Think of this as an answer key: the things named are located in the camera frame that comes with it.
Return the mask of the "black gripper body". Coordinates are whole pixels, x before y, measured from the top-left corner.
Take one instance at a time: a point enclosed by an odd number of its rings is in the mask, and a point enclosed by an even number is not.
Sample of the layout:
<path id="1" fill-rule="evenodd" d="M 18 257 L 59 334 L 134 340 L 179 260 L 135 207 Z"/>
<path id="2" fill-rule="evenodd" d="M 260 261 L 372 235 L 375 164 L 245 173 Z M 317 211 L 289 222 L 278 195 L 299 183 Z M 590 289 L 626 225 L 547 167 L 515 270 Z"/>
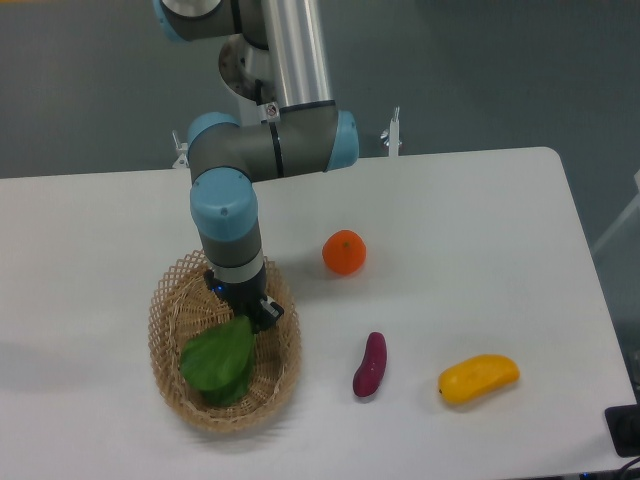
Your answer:
<path id="1" fill-rule="evenodd" d="M 258 315 L 261 301 L 266 298 L 266 270 L 261 269 L 253 278 L 228 283 L 218 279 L 212 270 L 206 270 L 203 279 L 208 290 L 219 300 L 226 302 L 236 315 Z"/>

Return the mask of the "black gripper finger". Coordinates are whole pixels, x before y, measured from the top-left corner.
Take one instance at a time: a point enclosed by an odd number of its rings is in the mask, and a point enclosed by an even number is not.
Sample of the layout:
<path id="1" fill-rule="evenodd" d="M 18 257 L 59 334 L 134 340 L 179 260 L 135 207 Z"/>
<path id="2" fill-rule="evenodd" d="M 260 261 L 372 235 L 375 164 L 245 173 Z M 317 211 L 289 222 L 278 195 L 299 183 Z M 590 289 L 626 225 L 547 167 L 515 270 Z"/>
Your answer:
<path id="1" fill-rule="evenodd" d="M 246 305 L 246 315 L 249 318 L 254 334 L 273 328 L 284 315 L 284 308 L 273 298 L 263 296 Z"/>

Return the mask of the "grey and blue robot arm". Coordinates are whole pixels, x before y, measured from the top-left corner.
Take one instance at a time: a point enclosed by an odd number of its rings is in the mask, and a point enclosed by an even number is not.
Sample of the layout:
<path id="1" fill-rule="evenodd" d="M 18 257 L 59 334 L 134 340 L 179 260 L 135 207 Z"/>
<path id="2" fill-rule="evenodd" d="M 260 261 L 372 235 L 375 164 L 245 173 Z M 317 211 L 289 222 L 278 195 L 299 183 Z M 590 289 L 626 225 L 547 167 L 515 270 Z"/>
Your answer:
<path id="1" fill-rule="evenodd" d="M 353 115 L 331 92 L 319 5 L 315 1 L 158 1 L 165 34 L 191 42 L 227 37 L 240 95 L 275 119 L 243 125 L 211 112 L 190 125 L 186 143 L 190 212 L 209 268 L 205 282 L 254 332 L 272 328 L 283 308 L 266 292 L 266 266 L 254 184 L 353 165 L 359 140 Z"/>

